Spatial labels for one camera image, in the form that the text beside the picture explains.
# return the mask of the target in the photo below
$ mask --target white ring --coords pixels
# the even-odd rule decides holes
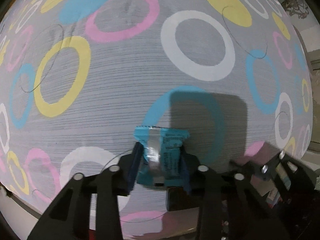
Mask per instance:
[[[26,13],[25,15],[22,17],[21,21],[19,22],[18,26],[17,26],[17,29],[15,31],[15,33],[17,34],[21,29],[22,27],[26,24],[26,22],[31,18],[31,16],[36,12],[36,10],[39,8],[40,4],[42,3],[42,0],[36,2]],[[25,22],[20,26],[22,20],[25,18],[25,16],[28,14],[28,12],[31,11],[31,9],[33,9],[33,12],[29,15],[28,19],[25,20]]]
[[[212,25],[222,36],[226,54],[223,60],[214,66],[205,66],[193,62],[179,49],[175,33],[178,25],[188,19],[203,20]],[[217,81],[232,71],[236,54],[232,39],[226,29],[211,16],[199,11],[180,11],[167,18],[161,29],[161,43],[167,57],[182,72],[203,81]]]
[[[7,35],[4,36],[3,40],[2,40],[1,43],[0,43],[0,46],[1,46],[0,52],[1,52],[2,48],[3,48],[3,45],[4,45],[4,42],[5,42],[5,39],[6,39],[6,38],[7,38]]]
[[[310,125],[307,126],[306,132],[304,134],[303,143],[302,143],[302,149],[301,149],[301,158],[303,157],[303,155],[306,153],[306,151],[308,149],[308,143],[306,143],[306,148],[304,149],[304,142],[306,141],[307,131],[309,132],[309,134],[308,134],[308,141],[309,141],[310,134],[311,134],[310,133]]]
[[[274,4],[274,2],[273,2],[272,0],[269,0],[269,1],[266,0],[266,2],[268,3],[268,5],[271,7],[271,9],[272,9],[278,16],[282,17],[282,14],[281,14],[279,8]]]
[[[280,114],[280,108],[283,102],[287,102],[290,108],[290,130],[288,132],[288,135],[285,139],[282,139],[280,136],[280,130],[279,130],[279,114]],[[293,128],[293,110],[292,110],[292,104],[291,100],[288,96],[288,94],[282,92],[279,97],[279,103],[278,107],[276,109],[276,121],[275,121],[275,134],[276,134],[276,143],[279,147],[279,149],[284,149],[284,147],[287,145],[287,143],[290,140],[291,133],[292,133],[292,128]]]
[[[10,132],[9,132],[9,121],[8,121],[7,110],[5,109],[4,103],[0,104],[0,114],[1,113],[3,113],[4,119],[5,119],[5,125],[7,130],[7,142],[5,143],[5,146],[4,146],[0,136],[0,143],[1,143],[4,154],[7,154],[9,151]]]
[[[70,180],[70,173],[74,166],[81,162],[94,162],[101,164],[102,166],[106,165],[111,159],[113,159],[115,155],[107,150],[104,150],[95,146],[82,146],[71,153],[69,153],[61,162],[60,166],[60,186],[63,188],[68,181]],[[114,158],[108,164],[109,167],[111,165],[118,164],[119,157]],[[129,201],[130,196],[118,196],[118,205],[119,211],[122,210]]]
[[[265,19],[269,19],[269,15],[268,15],[267,10],[264,8],[264,6],[258,0],[255,0],[255,1],[262,7],[262,9],[264,10],[263,13],[259,12],[255,7],[253,7],[253,5],[251,3],[249,3],[248,0],[244,0],[244,1],[251,7],[252,10],[254,10],[261,17],[263,17]]]

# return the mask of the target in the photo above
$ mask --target patterned fabric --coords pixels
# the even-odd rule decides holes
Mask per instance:
[[[41,212],[138,125],[187,129],[217,172],[265,141],[296,158],[310,142],[307,63],[277,0],[17,0],[0,30],[0,180]],[[119,198],[126,238],[194,230],[197,209],[166,213],[165,195]]]

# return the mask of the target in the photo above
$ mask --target silver screw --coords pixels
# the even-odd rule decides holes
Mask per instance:
[[[73,176],[73,179],[75,180],[81,180],[83,178],[83,174],[82,173],[76,173],[74,176]]]
[[[244,176],[241,173],[235,174],[234,177],[235,177],[236,180],[243,180],[244,179]]]
[[[267,172],[267,170],[268,170],[268,165],[264,165],[264,166],[262,167],[261,172],[262,172],[263,174],[265,174],[265,173]]]
[[[283,159],[284,154],[285,154],[285,153],[284,153],[284,151],[281,151],[281,152],[280,152],[280,155],[279,155],[280,160],[282,160],[282,159]]]
[[[109,167],[109,171],[111,172],[117,172],[120,170],[120,167],[118,165],[112,165]]]
[[[207,166],[205,166],[205,165],[198,166],[198,171],[206,172],[208,170],[209,170],[209,168]]]

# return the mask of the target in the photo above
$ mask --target blue circle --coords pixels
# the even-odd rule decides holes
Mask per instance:
[[[254,80],[253,63],[257,58],[265,60],[271,66],[272,73],[276,81],[276,95],[275,95],[274,101],[271,104],[266,104],[262,101]],[[277,75],[277,70],[274,67],[271,59],[268,56],[265,56],[265,52],[263,52],[262,50],[254,49],[250,51],[250,54],[247,56],[245,64],[246,64],[246,74],[247,74],[249,89],[252,94],[252,98],[256,103],[257,108],[259,108],[264,114],[273,114],[278,106],[281,90],[280,90],[280,81]]]
[[[202,104],[214,120],[215,139],[204,161],[212,163],[222,152],[225,137],[224,115],[217,100],[207,91],[195,86],[180,86],[159,97],[149,108],[143,126],[156,126],[163,114],[177,102],[191,100]]]
[[[14,113],[13,113],[13,109],[12,109],[12,99],[13,99],[13,90],[14,90],[14,87],[18,81],[18,78],[20,75],[22,74],[27,74],[28,77],[29,77],[29,87],[28,87],[28,103],[27,103],[27,106],[26,106],[26,109],[24,110],[23,114],[22,114],[22,117],[20,119],[16,118],[14,116]],[[21,68],[19,69],[18,73],[14,76],[13,78],[13,82],[12,82],[12,85],[11,85],[11,88],[10,88],[10,92],[9,92],[9,112],[10,112],[10,116],[11,116],[11,119],[12,119],[12,122],[14,124],[14,126],[18,129],[21,129],[27,122],[27,119],[29,117],[29,114],[30,114],[30,111],[31,111],[31,107],[32,107],[32,103],[33,103],[33,86],[34,86],[34,83],[35,83],[35,77],[36,77],[36,74],[33,70],[33,67],[31,64],[24,64],[21,66]]]
[[[297,55],[297,58],[298,58],[298,61],[300,63],[300,67],[303,69],[303,70],[307,70],[306,69],[306,60],[305,60],[305,57],[303,55],[303,53],[301,52],[301,48],[299,48],[299,45],[298,44],[294,44],[294,49],[296,51],[296,55]]]
[[[298,75],[296,75],[294,78],[294,86],[295,86],[294,88],[296,90],[295,96],[294,96],[294,104],[296,107],[297,114],[302,114],[302,111],[303,111],[303,101],[302,101],[303,98],[302,98],[302,92],[301,92],[301,84],[302,84],[301,79],[299,78]]]
[[[67,0],[59,14],[63,24],[72,24],[98,10],[108,0]]]

